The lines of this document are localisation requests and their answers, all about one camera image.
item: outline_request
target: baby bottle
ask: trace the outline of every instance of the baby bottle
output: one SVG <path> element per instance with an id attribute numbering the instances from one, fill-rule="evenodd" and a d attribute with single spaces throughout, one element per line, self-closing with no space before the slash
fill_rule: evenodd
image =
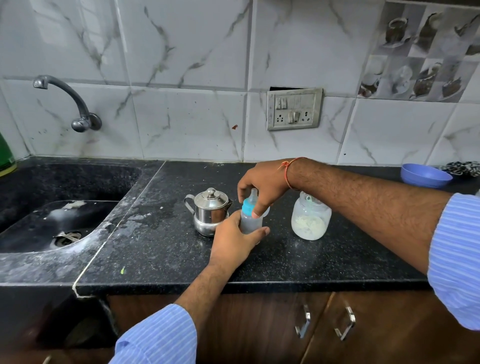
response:
<path id="1" fill-rule="evenodd" d="M 256 188 L 252 188 L 250 197 L 243 201 L 240 213 L 240 230 L 244 234 L 250 234 L 251 232 L 261 228 L 264 217 L 267 216 L 268 212 L 270 211 L 270 208 L 268 208 L 259 218 L 253 218 L 252 211 L 257 203 L 257 199 L 258 190 Z"/>
<path id="2" fill-rule="evenodd" d="M 327 230 L 331 216 L 331 208 L 302 191 L 293 207 L 293 232 L 302 239 L 320 239 Z"/>

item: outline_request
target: hand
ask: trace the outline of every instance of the hand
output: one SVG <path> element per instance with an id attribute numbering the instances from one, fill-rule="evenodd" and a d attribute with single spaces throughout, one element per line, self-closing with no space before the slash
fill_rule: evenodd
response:
<path id="1" fill-rule="evenodd" d="M 289 190 L 287 181 L 285 181 L 285 167 L 281 166 L 281 164 L 286 160 L 291 161 L 292 159 L 287 158 L 257 163 L 255 167 L 245 173 L 238 183 L 237 192 L 240 202 L 243 202 L 245 198 L 250 196 L 253 187 L 258 189 L 258 200 L 252 212 L 253 218 L 261 216 L 273 202 Z"/>
<path id="2" fill-rule="evenodd" d="M 270 233 L 270 228 L 262 227 L 244 235 L 240 228 L 240 210 L 217 226 L 213 239 L 209 265 L 220 265 L 232 274 L 248 257 L 260 240 Z"/>

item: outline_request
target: green bottle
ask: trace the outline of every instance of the green bottle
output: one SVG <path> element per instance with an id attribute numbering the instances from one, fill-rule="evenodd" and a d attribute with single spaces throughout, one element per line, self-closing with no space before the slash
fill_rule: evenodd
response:
<path id="1" fill-rule="evenodd" d="M 14 171 L 17 168 L 12 152 L 8 144 L 0 134 L 0 177 Z"/>

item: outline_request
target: sink drain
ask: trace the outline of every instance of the sink drain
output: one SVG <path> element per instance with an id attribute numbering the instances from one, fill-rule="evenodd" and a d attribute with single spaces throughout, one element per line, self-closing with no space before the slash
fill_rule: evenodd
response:
<path id="1" fill-rule="evenodd" d="M 62 248 L 64 246 L 76 243 L 82 238 L 82 233 L 79 231 L 61 232 L 53 238 L 51 246 Z"/>

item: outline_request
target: white marble tile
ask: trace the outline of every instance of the white marble tile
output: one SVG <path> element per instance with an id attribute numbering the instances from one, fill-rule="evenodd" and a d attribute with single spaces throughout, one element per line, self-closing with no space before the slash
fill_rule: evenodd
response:
<path id="1" fill-rule="evenodd" d="M 477 66 L 472 78 L 468 82 L 460 102 L 480 103 L 480 66 Z"/>
<path id="2" fill-rule="evenodd" d="M 244 90 L 249 0 L 119 0 L 132 85 Z"/>
<path id="3" fill-rule="evenodd" d="M 480 104 L 458 104 L 428 164 L 480 160 L 479 115 Z"/>
<path id="4" fill-rule="evenodd" d="M 320 126 L 269 132 L 266 128 L 266 93 L 248 93 L 244 160 L 308 157 L 336 163 L 348 116 L 355 99 L 325 97 Z"/>
<path id="5" fill-rule="evenodd" d="M 50 85 L 32 87 L 31 81 L 8 80 L 5 97 L 36 155 L 141 158 L 142 147 L 129 86 L 69 84 L 90 112 L 103 122 L 99 131 L 77 133 L 71 128 L 79 117 L 70 96 Z"/>
<path id="6" fill-rule="evenodd" d="M 382 1 L 258 0 L 250 90 L 324 87 L 354 96 Z"/>
<path id="7" fill-rule="evenodd" d="M 132 90 L 145 158 L 242 160 L 245 93 Z"/>
<path id="8" fill-rule="evenodd" d="M 20 131 L 13 120 L 12 114 L 7 106 L 7 102 L 0 91 L 0 134 L 7 141 L 10 150 L 15 159 L 21 159 L 30 153 L 25 142 L 20 135 Z"/>
<path id="9" fill-rule="evenodd" d="M 0 13 L 3 76 L 127 84 L 113 0 L 2 0 Z"/>
<path id="10" fill-rule="evenodd" d="M 425 163 L 455 105 L 357 99 L 339 164 Z"/>

